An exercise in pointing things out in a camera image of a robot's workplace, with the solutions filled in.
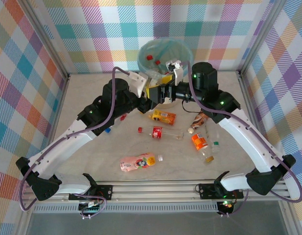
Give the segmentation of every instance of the bottle cap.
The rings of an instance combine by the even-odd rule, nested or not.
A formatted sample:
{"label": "bottle cap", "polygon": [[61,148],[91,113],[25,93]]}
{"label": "bottle cap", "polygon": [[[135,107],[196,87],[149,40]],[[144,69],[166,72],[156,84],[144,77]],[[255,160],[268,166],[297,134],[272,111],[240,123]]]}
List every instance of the bottle cap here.
{"label": "bottle cap", "polygon": [[188,132],[189,132],[190,134],[193,134],[194,129],[193,129],[192,127],[190,127],[190,128],[188,129]]}
{"label": "bottle cap", "polygon": [[122,115],[121,117],[120,117],[120,121],[124,121],[125,120],[125,118],[127,117],[127,115],[126,114],[124,114],[124,115]]}

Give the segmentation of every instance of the orange juice bottle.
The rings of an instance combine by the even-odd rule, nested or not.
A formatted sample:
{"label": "orange juice bottle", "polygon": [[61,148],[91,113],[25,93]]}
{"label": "orange juice bottle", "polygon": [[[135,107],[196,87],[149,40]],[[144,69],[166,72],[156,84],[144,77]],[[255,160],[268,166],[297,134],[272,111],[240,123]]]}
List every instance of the orange juice bottle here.
{"label": "orange juice bottle", "polygon": [[203,155],[203,159],[205,160],[206,163],[210,163],[211,161],[214,160],[211,149],[206,139],[203,137],[201,133],[192,136],[192,141],[196,149]]}

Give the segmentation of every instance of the checkered fabric wall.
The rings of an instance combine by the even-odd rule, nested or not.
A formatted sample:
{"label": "checkered fabric wall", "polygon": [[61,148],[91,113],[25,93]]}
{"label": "checkered fabric wall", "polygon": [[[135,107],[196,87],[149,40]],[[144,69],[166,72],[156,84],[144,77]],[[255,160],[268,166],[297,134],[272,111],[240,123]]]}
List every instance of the checkered fabric wall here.
{"label": "checkered fabric wall", "polygon": [[20,210],[15,161],[48,141],[64,80],[16,0],[0,0],[0,235]]}
{"label": "checkered fabric wall", "polygon": [[[293,171],[302,184],[302,0],[287,1],[248,69],[246,83],[261,132],[293,154]],[[290,187],[297,197],[296,186]],[[302,224],[302,202],[295,208]]]}
{"label": "checkered fabric wall", "polygon": [[30,1],[67,69],[78,73],[110,72],[114,66],[136,71],[141,46],[159,37],[185,41],[195,62],[208,61],[218,70],[236,70],[274,2]]}

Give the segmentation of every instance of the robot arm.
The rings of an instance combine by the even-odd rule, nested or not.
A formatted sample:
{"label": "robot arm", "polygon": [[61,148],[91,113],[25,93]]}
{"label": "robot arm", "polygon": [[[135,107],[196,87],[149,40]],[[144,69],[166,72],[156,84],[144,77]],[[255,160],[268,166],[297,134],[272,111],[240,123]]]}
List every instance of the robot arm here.
{"label": "robot arm", "polygon": [[[202,62],[192,67],[195,94],[190,91],[188,83],[180,80],[180,76],[183,75],[180,64],[171,63],[167,65],[167,68],[172,72],[171,75],[163,78],[162,84],[147,88],[146,97],[144,97],[142,92],[146,83],[145,77],[130,72],[131,78],[133,78],[130,86],[126,81],[116,78],[116,105],[112,118],[105,125],[64,140],[60,145],[51,149],[40,162],[37,162],[37,159],[50,147],[47,147],[29,160],[20,158],[16,162],[23,175],[33,164],[36,164],[26,181],[31,186],[38,200],[46,200],[56,193],[80,193],[84,195],[97,193],[97,190],[94,190],[97,185],[88,174],[83,174],[80,177],[67,176],[56,173],[56,169],[81,146],[100,135],[106,128],[112,126],[114,120],[121,115],[129,113],[135,108],[142,113],[146,113],[148,110],[154,109],[157,104],[163,103],[165,98],[169,98],[171,101],[177,98],[187,102],[194,101],[194,95],[205,107],[234,114],[248,125],[246,126],[225,114],[204,111],[215,123],[218,123],[236,139],[255,164],[255,169],[248,174],[227,177],[225,175],[228,172],[221,174],[214,182],[215,190],[218,194],[221,196],[227,191],[251,188],[261,195],[266,195],[271,190],[287,172],[275,158],[279,158],[288,167],[291,167],[295,163],[294,157],[292,155],[283,156],[275,148],[271,147],[269,142],[247,119],[244,111],[233,96],[218,89],[217,71],[210,64]],[[59,139],[66,137],[70,133],[85,130],[102,123],[111,109],[111,98],[112,82],[110,81],[103,87],[102,96],[99,96],[92,104],[85,107],[78,115],[77,120]],[[263,142],[256,138],[256,135],[262,136],[264,144],[269,145],[276,155],[272,155],[264,147]]]}

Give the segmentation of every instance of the clear plastic bottle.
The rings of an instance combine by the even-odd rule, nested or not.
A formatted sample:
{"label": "clear plastic bottle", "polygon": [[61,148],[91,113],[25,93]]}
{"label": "clear plastic bottle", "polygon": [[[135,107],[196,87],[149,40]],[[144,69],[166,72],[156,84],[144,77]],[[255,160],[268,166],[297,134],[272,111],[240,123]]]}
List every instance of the clear plastic bottle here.
{"label": "clear plastic bottle", "polygon": [[164,137],[175,140],[182,140],[184,138],[184,133],[181,130],[172,130],[161,126],[139,127],[138,132],[146,133],[156,139],[161,139]]}
{"label": "clear plastic bottle", "polygon": [[200,126],[202,126],[204,123],[207,122],[208,118],[209,117],[207,115],[205,115],[202,111],[200,111],[198,115],[195,116],[193,123],[190,125],[188,129],[188,132],[190,134],[193,134],[196,129],[198,129]]}
{"label": "clear plastic bottle", "polygon": [[208,143],[211,145],[212,153],[218,153],[220,151],[219,146],[219,132],[216,124],[212,121],[207,121],[204,124],[205,134]]}
{"label": "clear plastic bottle", "polygon": [[203,155],[203,159],[206,163],[210,163],[214,160],[211,148],[201,133],[192,136],[192,141],[196,149]]}
{"label": "clear plastic bottle", "polygon": [[139,168],[148,168],[155,165],[156,162],[163,160],[162,155],[155,155],[153,153],[144,153],[140,156],[124,157],[120,160],[120,169],[123,171],[131,171]]}

